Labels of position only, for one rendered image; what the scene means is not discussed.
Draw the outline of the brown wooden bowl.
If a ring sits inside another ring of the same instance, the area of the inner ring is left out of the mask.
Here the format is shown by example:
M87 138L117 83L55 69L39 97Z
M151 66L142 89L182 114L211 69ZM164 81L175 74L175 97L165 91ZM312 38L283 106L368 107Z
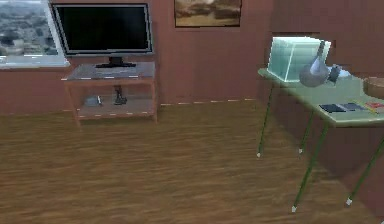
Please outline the brown wooden bowl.
M363 91L368 96L384 100L384 78L365 78L363 80Z

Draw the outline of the small black white object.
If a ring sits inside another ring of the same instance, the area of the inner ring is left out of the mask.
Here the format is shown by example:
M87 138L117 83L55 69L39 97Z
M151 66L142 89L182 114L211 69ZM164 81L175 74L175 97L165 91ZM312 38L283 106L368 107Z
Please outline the small black white object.
M328 81L332 83L336 83L339 78L347 78L350 76L351 74L349 71L344 70L340 65L334 64L330 67Z

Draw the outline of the wooden television stand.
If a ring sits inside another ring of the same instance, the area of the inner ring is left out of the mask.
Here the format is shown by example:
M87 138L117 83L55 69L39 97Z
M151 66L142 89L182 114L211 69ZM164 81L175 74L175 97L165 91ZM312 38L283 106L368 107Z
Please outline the wooden television stand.
M101 68L82 64L61 81L78 127L82 120L116 117L151 117L158 122L158 94L154 62L133 62L132 67ZM120 85L123 105L115 105L114 87Z

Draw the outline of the grey round flask vase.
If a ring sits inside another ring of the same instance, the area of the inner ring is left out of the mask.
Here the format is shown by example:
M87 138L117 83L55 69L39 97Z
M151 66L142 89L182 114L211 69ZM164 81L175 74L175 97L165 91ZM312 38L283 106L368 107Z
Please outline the grey round flask vase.
M328 67L325 64L323 53L325 41L320 42L316 56L300 71L300 83L306 87L317 87L325 83L329 76Z

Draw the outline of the black flat television set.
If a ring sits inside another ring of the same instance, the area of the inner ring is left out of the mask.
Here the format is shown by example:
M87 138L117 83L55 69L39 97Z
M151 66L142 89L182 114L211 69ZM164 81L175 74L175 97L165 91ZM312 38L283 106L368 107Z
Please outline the black flat television set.
M52 3L51 11L66 57L109 58L154 53L148 3Z

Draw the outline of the green metal leg table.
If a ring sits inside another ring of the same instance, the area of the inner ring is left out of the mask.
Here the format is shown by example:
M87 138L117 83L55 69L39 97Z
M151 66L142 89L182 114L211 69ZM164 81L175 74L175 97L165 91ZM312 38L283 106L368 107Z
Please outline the green metal leg table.
M266 68L259 69L258 74L272 82L268 96L264 122L261 128L260 141L258 144L258 158L260 158L263 154L264 132L267 126L270 105L272 102L272 94L275 88L284 89L286 92L294 96L304 106L307 106L310 109L310 118L308 120L305 133L299 146L300 153L302 153L304 150L314 114L318 114L324 123L320 137L316 144L316 148L314 149L314 152L311 156L310 162L301 181L299 191L291 208L291 212L295 213L329 128L362 127L363 125L381 123L384 124L384 114L377 115L375 110L368 107L366 107L366 112L354 112L351 115L348 115L346 112L328 113L321 108L321 105L324 104L342 104L347 102L354 102L360 107L363 107L362 101L368 100L369 96L362 93L363 80L354 76L342 78L336 83L335 87L331 87L329 84L323 84L320 87L310 88L304 87L299 82L283 82L279 78L275 77L272 73L268 72Z

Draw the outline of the white framed window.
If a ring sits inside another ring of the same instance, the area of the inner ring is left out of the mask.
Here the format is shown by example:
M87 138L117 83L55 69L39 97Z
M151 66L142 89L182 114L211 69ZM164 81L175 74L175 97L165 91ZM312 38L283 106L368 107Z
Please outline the white framed window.
M67 67L50 0L0 0L0 69Z

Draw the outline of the black flat book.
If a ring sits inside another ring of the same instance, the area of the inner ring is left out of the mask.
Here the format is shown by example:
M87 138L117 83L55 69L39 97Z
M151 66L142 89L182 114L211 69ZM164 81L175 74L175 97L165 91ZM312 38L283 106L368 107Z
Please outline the black flat book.
M320 108L326 111L327 113L344 112L344 109L336 104L322 104L320 105Z

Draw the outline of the pale green glass box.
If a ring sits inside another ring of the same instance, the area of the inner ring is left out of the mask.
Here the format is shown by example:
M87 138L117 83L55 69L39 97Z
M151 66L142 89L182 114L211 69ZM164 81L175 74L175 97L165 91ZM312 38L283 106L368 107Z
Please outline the pale green glass box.
M298 82L304 66L316 57L321 39L273 37L267 71L284 82Z

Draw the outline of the black game controller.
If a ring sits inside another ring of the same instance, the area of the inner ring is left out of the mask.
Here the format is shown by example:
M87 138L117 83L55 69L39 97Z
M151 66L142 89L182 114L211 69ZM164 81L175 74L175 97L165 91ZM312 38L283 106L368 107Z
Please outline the black game controller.
M127 102L127 98L122 96L122 88L120 85L114 87L116 93L115 105L123 105Z

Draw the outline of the framed landscape picture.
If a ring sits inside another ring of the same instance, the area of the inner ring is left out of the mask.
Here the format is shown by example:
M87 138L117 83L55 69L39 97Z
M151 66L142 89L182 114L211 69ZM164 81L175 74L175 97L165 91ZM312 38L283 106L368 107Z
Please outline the framed landscape picture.
M242 0L174 0L177 28L239 27Z

